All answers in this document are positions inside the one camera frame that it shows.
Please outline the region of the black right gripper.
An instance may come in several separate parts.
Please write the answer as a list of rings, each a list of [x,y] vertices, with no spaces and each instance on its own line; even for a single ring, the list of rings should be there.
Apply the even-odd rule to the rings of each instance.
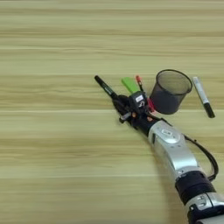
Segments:
[[[113,100],[113,104],[120,114],[120,123],[129,123],[132,128],[142,131],[145,136],[148,136],[151,127],[160,121],[160,118],[151,114],[146,101],[143,101],[143,106],[140,106],[132,103],[128,96],[120,94],[118,100]]]

